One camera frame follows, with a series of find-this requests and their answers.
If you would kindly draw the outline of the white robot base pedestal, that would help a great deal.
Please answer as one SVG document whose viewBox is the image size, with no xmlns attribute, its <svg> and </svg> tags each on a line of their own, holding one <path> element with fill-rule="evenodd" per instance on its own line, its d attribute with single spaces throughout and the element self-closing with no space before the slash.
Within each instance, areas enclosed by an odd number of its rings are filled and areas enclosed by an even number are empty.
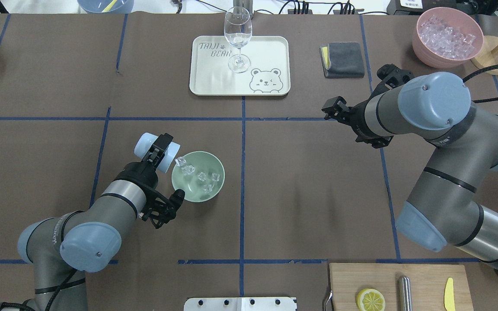
<svg viewBox="0 0 498 311">
<path fill-rule="evenodd" d="M 184 311 L 297 311 L 297 300 L 291 297 L 216 297 L 190 298 Z"/>
</svg>

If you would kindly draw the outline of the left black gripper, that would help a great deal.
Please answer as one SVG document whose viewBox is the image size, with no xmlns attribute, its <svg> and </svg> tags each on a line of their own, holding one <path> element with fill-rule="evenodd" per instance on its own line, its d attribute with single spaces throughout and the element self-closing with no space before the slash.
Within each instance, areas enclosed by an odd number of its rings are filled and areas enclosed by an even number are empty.
<svg viewBox="0 0 498 311">
<path fill-rule="evenodd" d="M 131 182 L 145 194 L 156 195 L 158 175 L 155 169 L 168 169 L 172 163 L 173 136 L 164 133 L 156 136 L 144 133 L 144 147 L 147 146 L 143 162 L 130 162 L 115 177 L 115 181 Z"/>
</svg>

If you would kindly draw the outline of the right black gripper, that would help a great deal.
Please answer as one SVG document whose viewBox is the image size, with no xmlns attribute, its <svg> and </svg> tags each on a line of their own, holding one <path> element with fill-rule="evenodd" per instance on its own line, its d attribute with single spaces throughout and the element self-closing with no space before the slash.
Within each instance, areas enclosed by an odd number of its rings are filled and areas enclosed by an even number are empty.
<svg viewBox="0 0 498 311">
<path fill-rule="evenodd" d="M 351 129 L 357 135 L 355 142 L 370 144 L 372 148 L 379 149 L 387 147 L 393 136 L 380 136 L 369 128 L 365 120 L 367 101 L 349 108 L 344 97 L 333 97 L 325 102 L 322 107 L 324 120 L 334 119 L 341 124 L 350 124 Z"/>
</svg>

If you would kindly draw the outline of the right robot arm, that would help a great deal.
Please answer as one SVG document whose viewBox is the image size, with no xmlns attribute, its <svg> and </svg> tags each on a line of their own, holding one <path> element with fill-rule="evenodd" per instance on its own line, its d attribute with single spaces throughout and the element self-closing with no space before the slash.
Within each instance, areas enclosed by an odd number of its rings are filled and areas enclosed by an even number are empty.
<svg viewBox="0 0 498 311">
<path fill-rule="evenodd" d="M 498 171 L 498 115 L 476 106 L 460 77 L 402 78 L 356 106 L 333 97 L 322 112 L 376 149 L 409 133 L 433 145 L 396 219 L 397 232 L 434 252 L 450 244 L 498 270 L 498 213 L 473 199 L 488 172 Z"/>
</svg>

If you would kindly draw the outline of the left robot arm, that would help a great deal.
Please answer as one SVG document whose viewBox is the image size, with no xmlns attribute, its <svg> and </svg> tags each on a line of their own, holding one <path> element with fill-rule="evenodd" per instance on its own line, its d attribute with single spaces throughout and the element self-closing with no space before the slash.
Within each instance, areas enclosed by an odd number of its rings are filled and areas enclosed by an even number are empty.
<svg viewBox="0 0 498 311">
<path fill-rule="evenodd" d="M 17 243 L 34 267 L 35 297 L 0 302 L 0 311 L 87 311 L 86 273 L 108 266 L 137 219 L 161 228 L 176 218 L 185 193 L 165 197 L 156 190 L 157 172 L 166 172 L 180 146 L 170 134 L 144 133 L 131 162 L 86 211 L 72 211 L 28 226 Z"/>
</svg>

